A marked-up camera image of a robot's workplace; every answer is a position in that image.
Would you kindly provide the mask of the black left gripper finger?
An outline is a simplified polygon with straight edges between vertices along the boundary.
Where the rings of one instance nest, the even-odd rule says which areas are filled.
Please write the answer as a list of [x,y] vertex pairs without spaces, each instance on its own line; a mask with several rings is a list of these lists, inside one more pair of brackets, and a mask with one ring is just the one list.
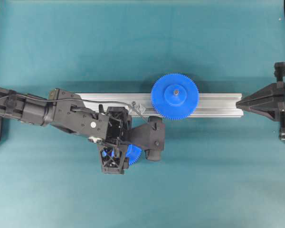
[[129,158],[126,157],[128,145],[119,146],[97,145],[101,171],[105,174],[124,174],[129,168]]

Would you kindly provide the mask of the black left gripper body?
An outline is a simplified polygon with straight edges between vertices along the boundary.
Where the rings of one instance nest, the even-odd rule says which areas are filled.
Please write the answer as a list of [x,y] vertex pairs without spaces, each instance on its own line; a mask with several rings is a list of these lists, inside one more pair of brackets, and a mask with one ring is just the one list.
[[106,134],[105,138],[95,137],[95,143],[105,145],[120,145],[124,140],[124,132],[130,130],[132,124],[132,118],[130,117],[128,110],[125,107],[109,106],[107,110],[104,110],[103,106],[99,106],[98,121],[103,122],[100,119],[101,115],[107,116]]

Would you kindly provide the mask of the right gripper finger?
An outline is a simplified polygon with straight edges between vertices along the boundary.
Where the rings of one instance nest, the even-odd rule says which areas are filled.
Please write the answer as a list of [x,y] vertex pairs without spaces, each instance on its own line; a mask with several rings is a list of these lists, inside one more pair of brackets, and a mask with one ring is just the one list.
[[266,118],[272,121],[280,120],[280,115],[277,109],[272,109],[272,108],[267,109],[259,106],[247,106],[247,105],[240,105],[239,108],[246,112],[251,112],[261,116],[265,116]]
[[285,83],[272,83],[257,92],[242,98],[236,103],[236,106],[263,105],[268,103],[277,103],[285,97]]

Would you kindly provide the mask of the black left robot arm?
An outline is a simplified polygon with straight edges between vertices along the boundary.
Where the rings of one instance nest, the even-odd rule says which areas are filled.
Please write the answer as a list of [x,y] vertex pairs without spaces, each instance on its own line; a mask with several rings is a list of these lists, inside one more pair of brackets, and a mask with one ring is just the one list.
[[102,172],[124,174],[130,165],[128,145],[123,142],[131,128],[128,111],[124,107],[104,110],[102,102],[97,102],[99,110],[94,111],[84,103],[79,95],[61,89],[52,90],[45,99],[0,87],[0,117],[83,136],[97,144]]

